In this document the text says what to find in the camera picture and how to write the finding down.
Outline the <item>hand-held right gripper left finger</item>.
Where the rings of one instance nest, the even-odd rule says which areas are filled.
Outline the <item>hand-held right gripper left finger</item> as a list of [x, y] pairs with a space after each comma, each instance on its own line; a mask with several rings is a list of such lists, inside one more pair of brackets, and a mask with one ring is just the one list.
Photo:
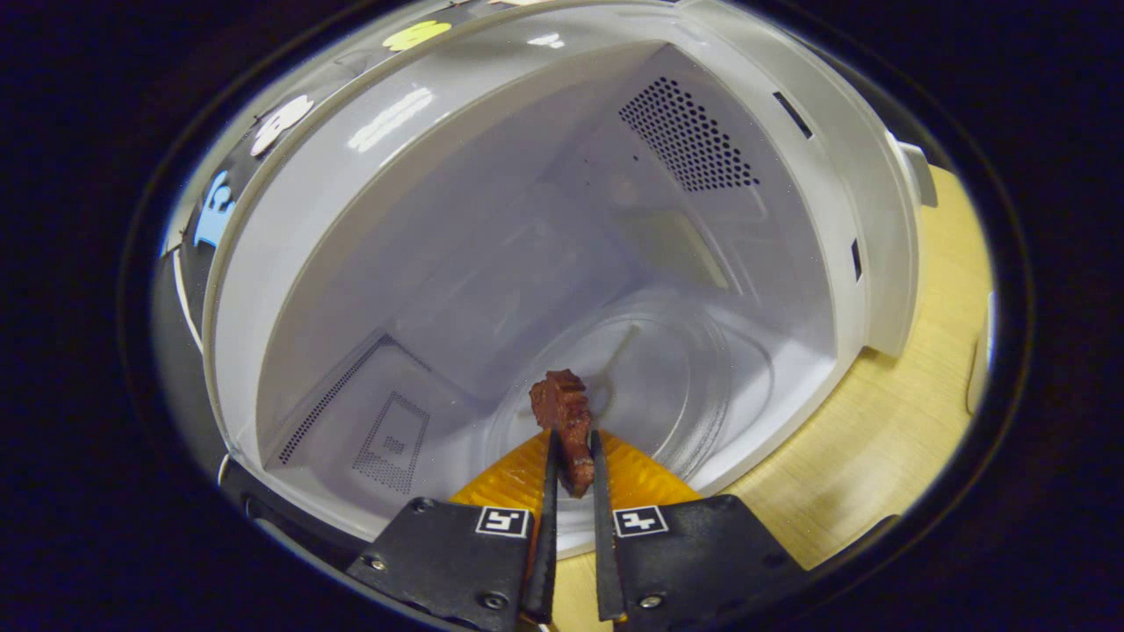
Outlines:
[[477, 631], [550, 628], [558, 576], [558, 433], [529, 446], [531, 508], [417, 497], [348, 565], [381, 599]]

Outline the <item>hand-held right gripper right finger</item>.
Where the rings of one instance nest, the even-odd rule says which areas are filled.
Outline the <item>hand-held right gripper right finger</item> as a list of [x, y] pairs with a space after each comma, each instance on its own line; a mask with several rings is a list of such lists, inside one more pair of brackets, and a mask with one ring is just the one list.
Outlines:
[[723, 628], [790, 601], [807, 572], [738, 497], [615, 507], [607, 436], [590, 435], [595, 466], [598, 615], [616, 628]]

